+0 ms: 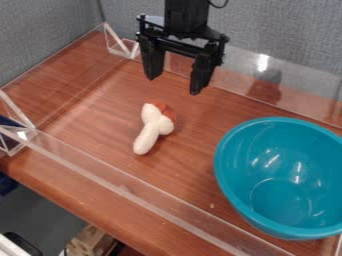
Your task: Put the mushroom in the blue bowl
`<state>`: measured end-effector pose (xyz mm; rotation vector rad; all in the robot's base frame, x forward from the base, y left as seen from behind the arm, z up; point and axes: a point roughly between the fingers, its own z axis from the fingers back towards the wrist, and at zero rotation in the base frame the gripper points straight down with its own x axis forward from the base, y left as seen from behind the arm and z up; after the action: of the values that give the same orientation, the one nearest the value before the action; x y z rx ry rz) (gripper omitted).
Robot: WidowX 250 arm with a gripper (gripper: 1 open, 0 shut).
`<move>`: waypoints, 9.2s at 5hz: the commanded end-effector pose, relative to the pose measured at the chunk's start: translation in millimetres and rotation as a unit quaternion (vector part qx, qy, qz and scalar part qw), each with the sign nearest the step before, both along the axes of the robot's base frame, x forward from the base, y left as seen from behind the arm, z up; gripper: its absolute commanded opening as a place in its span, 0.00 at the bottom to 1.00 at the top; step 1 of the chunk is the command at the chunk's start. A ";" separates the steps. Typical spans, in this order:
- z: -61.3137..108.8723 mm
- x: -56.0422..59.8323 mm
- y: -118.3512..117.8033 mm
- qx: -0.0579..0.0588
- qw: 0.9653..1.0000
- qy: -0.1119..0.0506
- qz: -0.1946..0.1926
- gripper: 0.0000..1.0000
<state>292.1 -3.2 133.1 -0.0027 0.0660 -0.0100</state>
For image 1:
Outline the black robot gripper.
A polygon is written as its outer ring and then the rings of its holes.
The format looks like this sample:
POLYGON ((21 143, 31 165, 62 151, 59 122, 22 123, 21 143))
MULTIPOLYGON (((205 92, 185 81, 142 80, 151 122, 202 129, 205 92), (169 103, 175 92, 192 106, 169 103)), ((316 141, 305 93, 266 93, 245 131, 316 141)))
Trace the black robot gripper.
POLYGON ((145 74, 150 80, 162 75, 166 52, 196 58, 190 94, 209 85, 217 65, 224 62, 229 37, 209 26, 212 0, 165 0, 162 16, 139 14, 139 32, 145 74))

